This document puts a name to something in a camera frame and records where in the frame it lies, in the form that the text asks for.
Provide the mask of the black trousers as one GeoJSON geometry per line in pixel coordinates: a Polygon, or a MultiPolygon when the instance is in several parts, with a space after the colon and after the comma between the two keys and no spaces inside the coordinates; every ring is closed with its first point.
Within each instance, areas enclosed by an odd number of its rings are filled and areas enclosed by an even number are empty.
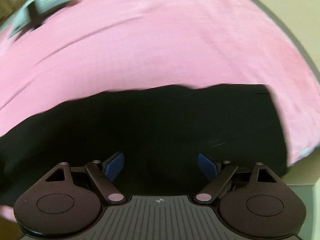
{"type": "Polygon", "coordinates": [[[115,186],[124,194],[194,195],[207,179],[200,153],[287,171],[272,94],[263,85],[164,86],[102,92],[35,114],[1,137],[1,204],[60,162],[83,166],[124,154],[115,186]]]}

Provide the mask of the pink bed blanket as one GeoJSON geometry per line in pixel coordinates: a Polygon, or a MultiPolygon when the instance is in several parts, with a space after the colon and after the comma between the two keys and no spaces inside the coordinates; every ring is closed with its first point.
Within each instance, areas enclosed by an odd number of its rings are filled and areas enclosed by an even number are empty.
{"type": "Polygon", "coordinates": [[[1,41],[1,137],[102,92],[263,85],[287,167],[319,145],[319,82],[296,38],[252,0],[76,0],[1,41]]]}

